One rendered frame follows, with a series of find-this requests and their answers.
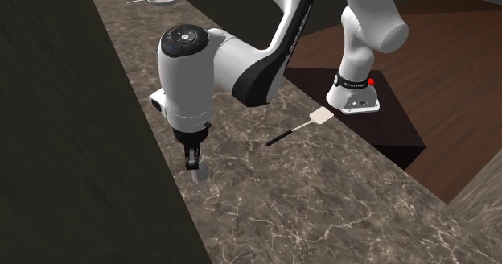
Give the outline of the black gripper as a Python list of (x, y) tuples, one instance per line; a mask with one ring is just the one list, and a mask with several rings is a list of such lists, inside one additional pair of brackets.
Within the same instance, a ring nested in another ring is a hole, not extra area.
[(184, 146), (184, 157), (185, 157), (185, 167), (187, 170), (198, 170), (200, 165), (200, 143), (202, 143), (209, 134), (209, 129), (212, 124), (210, 122), (205, 122), (202, 130), (194, 133), (186, 133), (179, 131), (175, 128), (172, 129), (173, 134), (177, 141), (182, 143)]

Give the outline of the pale grey small object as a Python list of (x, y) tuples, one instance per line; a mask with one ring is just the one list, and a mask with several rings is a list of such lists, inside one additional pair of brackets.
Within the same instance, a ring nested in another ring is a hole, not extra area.
[(209, 177), (208, 164), (205, 158), (202, 156), (199, 158), (198, 168), (191, 170), (192, 180), (194, 182), (204, 182)]

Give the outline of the dark robot stand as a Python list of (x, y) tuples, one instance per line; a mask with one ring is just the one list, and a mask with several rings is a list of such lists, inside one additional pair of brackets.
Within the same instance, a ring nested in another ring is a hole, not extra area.
[(369, 77), (376, 82), (380, 109), (363, 114), (344, 114), (327, 103), (326, 94), (335, 74), (336, 70), (331, 68), (287, 68), (284, 77), (405, 170), (426, 149), (426, 145), (383, 73), (380, 70), (369, 73)]

